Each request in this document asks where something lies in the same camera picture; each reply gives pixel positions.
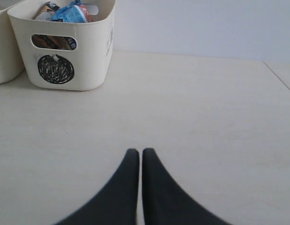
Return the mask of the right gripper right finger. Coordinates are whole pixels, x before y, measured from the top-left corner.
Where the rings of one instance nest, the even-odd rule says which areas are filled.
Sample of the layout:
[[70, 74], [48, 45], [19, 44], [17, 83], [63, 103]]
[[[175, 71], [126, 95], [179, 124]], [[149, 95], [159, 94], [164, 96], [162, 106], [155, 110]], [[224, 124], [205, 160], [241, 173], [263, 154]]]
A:
[[142, 204], [146, 225], [228, 224], [178, 185], [153, 148], [142, 153]]

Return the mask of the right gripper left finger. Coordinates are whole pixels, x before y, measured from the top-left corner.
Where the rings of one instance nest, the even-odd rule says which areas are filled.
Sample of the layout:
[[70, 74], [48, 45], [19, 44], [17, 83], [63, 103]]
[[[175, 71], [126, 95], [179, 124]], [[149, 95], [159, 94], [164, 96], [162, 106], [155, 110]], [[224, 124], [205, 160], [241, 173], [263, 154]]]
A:
[[135, 225], [139, 190], [140, 156], [128, 149], [103, 188], [58, 225]]

